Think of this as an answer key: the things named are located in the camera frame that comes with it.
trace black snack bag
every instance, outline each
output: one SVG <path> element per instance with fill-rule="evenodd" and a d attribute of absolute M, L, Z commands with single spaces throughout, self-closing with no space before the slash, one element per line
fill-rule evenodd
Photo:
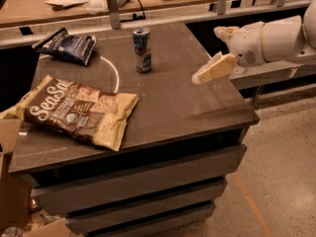
<path fill-rule="evenodd" d="M 61 57 L 64 60 L 87 66 L 96 43 L 97 40 L 94 36 L 72 36 L 65 28 L 61 28 L 33 44 L 32 48 L 36 52 Z"/>

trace concrete floor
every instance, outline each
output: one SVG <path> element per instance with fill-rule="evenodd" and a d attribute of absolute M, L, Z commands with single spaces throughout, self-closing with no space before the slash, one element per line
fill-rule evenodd
<path fill-rule="evenodd" d="M 316 84 L 263 95 L 212 217 L 151 237 L 316 236 Z"/>

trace soda can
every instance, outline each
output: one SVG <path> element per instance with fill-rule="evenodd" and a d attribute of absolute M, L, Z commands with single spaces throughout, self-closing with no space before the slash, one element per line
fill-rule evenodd
<path fill-rule="evenodd" d="M 133 31 L 136 70 L 145 73 L 151 69 L 150 29 L 137 28 Z"/>

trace robotic hand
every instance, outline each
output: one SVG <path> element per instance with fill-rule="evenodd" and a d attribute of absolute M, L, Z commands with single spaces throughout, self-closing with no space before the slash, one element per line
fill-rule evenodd
<path fill-rule="evenodd" d="M 316 64 L 316 1 L 307 8 L 304 19 L 294 16 L 269 23 L 257 22 L 238 27 L 217 27 L 215 35 L 227 44 L 229 53 L 218 52 L 193 76 L 195 84 L 238 71 L 240 67 L 260 66 L 286 60 Z"/>

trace workbench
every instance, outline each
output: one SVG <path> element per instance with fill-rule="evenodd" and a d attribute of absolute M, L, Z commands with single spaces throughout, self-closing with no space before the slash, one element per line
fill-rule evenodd
<path fill-rule="evenodd" d="M 152 70 L 134 67 L 132 29 L 98 33 L 87 67 L 39 58 L 33 88 L 49 74 L 105 92 L 135 93 L 119 152 L 25 123 L 9 172 L 32 198 L 86 236 L 145 236 L 211 216 L 259 122 L 227 77 L 196 86 L 209 56 L 182 23 L 151 26 Z"/>

